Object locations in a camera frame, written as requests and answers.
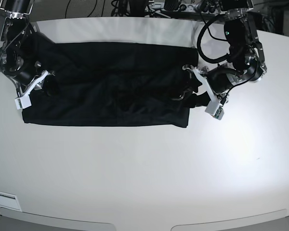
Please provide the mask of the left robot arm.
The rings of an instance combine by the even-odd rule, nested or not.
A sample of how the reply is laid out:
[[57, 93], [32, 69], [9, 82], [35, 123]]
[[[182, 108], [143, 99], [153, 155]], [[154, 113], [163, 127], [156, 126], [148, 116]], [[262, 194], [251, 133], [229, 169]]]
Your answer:
[[[202, 0], [196, 5], [199, 14], [218, 12], [204, 23], [197, 38], [197, 51], [205, 62], [218, 65], [204, 77], [221, 105], [226, 103], [232, 89], [258, 81], [267, 71], [263, 46], [253, 16], [249, 13], [252, 8], [250, 0]], [[229, 53], [211, 59], [203, 53], [201, 41], [209, 27], [221, 20], [225, 21], [224, 35], [225, 41], [229, 43]]]

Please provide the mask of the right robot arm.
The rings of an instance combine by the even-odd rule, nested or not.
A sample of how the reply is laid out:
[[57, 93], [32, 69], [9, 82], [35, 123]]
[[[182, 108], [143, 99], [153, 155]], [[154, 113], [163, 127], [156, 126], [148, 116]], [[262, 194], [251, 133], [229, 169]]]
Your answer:
[[53, 96], [59, 86], [41, 56], [42, 35], [29, 19], [33, 4], [32, 0], [0, 2], [0, 73], [13, 83], [17, 94], [32, 87]]

